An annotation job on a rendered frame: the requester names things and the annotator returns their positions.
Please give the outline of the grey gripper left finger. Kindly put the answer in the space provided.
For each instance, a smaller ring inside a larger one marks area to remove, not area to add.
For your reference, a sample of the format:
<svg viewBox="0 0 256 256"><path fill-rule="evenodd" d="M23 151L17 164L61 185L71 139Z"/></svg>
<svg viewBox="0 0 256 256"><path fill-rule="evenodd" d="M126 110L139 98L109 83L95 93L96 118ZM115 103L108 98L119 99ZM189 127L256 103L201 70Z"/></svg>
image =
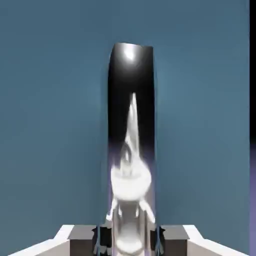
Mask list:
<svg viewBox="0 0 256 256"><path fill-rule="evenodd" d="M62 225L52 239L8 256L112 256L112 229L107 225Z"/></svg>

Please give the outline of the blue painted cabinet door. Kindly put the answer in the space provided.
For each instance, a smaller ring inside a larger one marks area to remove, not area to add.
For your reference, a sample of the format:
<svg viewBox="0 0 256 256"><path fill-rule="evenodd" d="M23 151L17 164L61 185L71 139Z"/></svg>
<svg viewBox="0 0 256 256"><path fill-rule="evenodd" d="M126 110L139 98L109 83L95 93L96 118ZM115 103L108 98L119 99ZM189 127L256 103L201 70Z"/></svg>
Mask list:
<svg viewBox="0 0 256 256"><path fill-rule="evenodd" d="M249 252L249 0L0 0L0 256L105 213L123 41L154 48L160 220Z"/></svg>

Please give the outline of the shiny dark curved metal handle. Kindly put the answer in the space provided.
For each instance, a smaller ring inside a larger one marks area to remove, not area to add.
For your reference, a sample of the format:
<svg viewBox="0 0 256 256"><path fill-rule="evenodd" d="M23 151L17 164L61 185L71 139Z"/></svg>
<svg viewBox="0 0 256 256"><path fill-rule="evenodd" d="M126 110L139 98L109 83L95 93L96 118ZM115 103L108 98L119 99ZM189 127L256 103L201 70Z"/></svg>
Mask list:
<svg viewBox="0 0 256 256"><path fill-rule="evenodd" d="M153 48L114 44L107 79L107 256L152 256L155 231Z"/></svg>

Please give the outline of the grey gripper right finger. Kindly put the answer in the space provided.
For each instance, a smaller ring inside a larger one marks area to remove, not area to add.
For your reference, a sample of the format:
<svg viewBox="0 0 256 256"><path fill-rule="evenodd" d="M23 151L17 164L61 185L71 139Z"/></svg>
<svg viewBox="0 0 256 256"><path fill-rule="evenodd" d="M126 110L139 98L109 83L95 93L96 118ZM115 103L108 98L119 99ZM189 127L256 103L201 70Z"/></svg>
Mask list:
<svg viewBox="0 0 256 256"><path fill-rule="evenodd" d="M195 225L161 225L150 231L150 256L248 256L203 238Z"/></svg>

